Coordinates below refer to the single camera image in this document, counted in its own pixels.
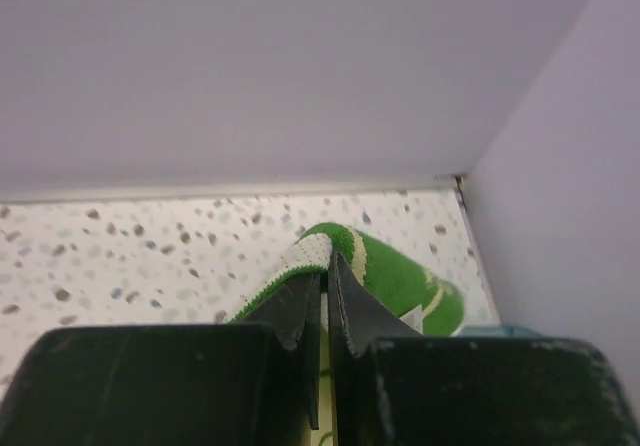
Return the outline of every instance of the green trim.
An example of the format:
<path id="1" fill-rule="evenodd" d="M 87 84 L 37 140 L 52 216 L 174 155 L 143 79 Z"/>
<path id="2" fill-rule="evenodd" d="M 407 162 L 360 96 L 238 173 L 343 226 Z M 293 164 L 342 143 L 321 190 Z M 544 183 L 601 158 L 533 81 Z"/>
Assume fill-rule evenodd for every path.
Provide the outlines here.
<path id="1" fill-rule="evenodd" d="M 327 431 L 320 438 L 320 442 L 318 443 L 318 446 L 322 446 L 324 443 L 327 442 L 328 439 L 331 439 L 332 437 L 333 437 L 333 431 Z"/>
<path id="2" fill-rule="evenodd" d="M 266 300 L 271 294 L 282 285 L 287 279 L 302 273 L 324 273 L 327 271 L 327 266 L 321 266 L 318 264 L 310 264 L 309 266 L 298 266 L 284 271 L 280 276 L 274 279 L 268 284 L 262 291 L 260 291 L 251 301 L 244 305 L 244 307 L 238 311 L 231 321 L 240 321 L 244 319 L 251 311 L 253 311 L 260 303 Z"/>

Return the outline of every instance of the speckled tabletop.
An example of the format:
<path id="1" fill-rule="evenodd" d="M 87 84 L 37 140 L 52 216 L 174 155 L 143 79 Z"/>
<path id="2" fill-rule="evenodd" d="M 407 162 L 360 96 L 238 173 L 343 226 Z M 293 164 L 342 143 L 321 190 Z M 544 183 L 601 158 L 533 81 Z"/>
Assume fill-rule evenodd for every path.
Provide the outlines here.
<path id="1" fill-rule="evenodd" d="M 323 221 L 394 246 L 460 287 L 468 324 L 495 323 L 452 190 L 0 205 L 0 397 L 50 329 L 227 320 Z"/>

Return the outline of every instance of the white label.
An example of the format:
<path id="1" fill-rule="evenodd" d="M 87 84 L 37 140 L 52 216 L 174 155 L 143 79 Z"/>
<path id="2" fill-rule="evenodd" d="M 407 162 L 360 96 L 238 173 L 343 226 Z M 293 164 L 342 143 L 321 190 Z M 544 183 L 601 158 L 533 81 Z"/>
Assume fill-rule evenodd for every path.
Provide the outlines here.
<path id="1" fill-rule="evenodd" d="M 419 304 L 404 316 L 400 317 L 400 321 L 409 326 L 411 329 L 415 329 L 422 334 L 422 305 Z"/>

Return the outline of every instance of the wall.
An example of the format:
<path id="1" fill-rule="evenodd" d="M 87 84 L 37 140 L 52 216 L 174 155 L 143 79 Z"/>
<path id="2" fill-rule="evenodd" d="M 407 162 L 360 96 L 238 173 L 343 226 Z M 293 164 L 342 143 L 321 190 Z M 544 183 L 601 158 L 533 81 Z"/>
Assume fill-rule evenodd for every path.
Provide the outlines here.
<path id="1" fill-rule="evenodd" d="M 591 340 L 640 412 L 640 0 L 590 0 L 469 178 L 506 321 Z"/>
<path id="2" fill-rule="evenodd" d="M 0 0 L 0 197 L 468 170 L 586 0 Z"/>

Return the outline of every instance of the gray wall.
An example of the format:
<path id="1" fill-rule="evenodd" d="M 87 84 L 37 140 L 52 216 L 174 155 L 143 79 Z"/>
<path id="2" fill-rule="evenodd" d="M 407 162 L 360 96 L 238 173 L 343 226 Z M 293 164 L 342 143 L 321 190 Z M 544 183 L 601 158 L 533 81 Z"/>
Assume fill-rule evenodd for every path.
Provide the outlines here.
<path id="1" fill-rule="evenodd" d="M 507 321 L 591 340 L 640 412 L 640 0 L 590 0 L 469 179 Z"/>
<path id="2" fill-rule="evenodd" d="M 467 171 L 585 2 L 0 0 L 0 197 Z"/>

